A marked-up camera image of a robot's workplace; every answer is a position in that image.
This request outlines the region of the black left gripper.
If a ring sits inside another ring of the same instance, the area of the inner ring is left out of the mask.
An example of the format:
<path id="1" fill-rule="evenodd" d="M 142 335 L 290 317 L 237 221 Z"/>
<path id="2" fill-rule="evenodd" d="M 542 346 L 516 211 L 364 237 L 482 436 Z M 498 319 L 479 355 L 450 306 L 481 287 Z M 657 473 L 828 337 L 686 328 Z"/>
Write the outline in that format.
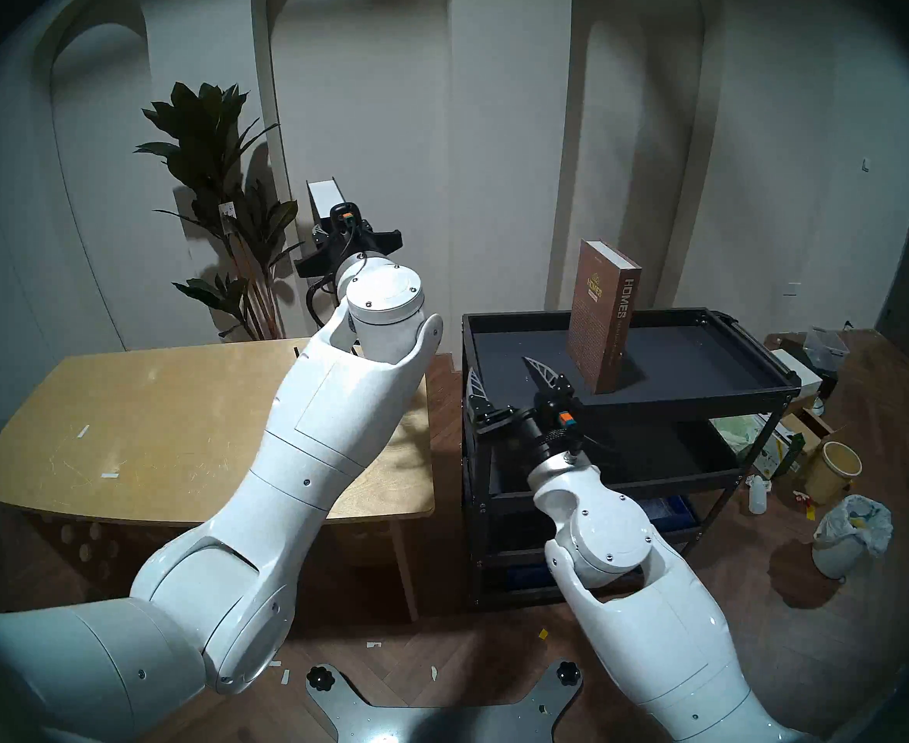
<path id="1" fill-rule="evenodd" d="M 332 206 L 329 216 L 313 227 L 312 237 L 316 251 L 295 263 L 300 278 L 330 276 L 352 255 L 380 253 L 387 257 L 403 246 L 399 230 L 375 232 L 354 203 Z"/>

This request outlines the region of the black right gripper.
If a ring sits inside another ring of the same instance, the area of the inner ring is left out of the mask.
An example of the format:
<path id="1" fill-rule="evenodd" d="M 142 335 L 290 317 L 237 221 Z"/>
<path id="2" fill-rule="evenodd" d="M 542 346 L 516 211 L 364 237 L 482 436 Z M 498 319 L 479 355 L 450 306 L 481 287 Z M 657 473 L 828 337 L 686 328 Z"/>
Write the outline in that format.
<path id="1" fill-rule="evenodd" d="M 534 384 L 535 397 L 567 398 L 567 377 L 541 361 L 523 356 Z M 489 399 L 475 368 L 465 377 L 465 401 L 474 411 L 474 430 L 482 442 L 507 449 L 517 460 L 549 460 L 562 455 L 576 460 L 583 438 L 572 414 L 554 401 L 520 409 L 496 407 Z"/>

